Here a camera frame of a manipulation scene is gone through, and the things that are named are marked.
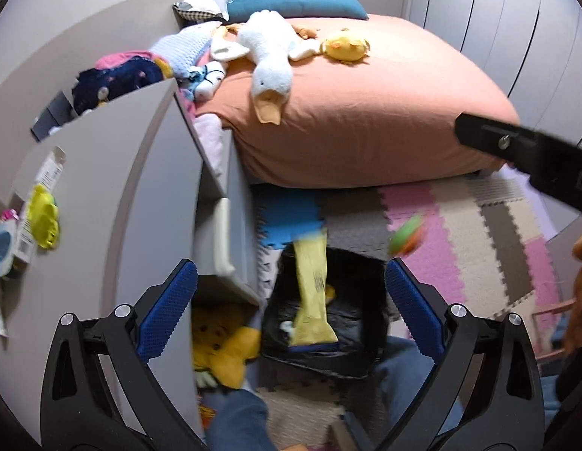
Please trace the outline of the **person right hand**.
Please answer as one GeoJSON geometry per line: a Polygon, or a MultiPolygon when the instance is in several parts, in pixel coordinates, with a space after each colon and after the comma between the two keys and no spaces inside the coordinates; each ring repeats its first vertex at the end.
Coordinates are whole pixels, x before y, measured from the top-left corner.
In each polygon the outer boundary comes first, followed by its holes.
{"type": "MultiPolygon", "coordinates": [[[[573,256],[582,262],[582,236],[573,246],[573,256]]],[[[582,347],[582,267],[573,282],[573,297],[573,308],[563,337],[563,348],[567,354],[582,347]]]]}

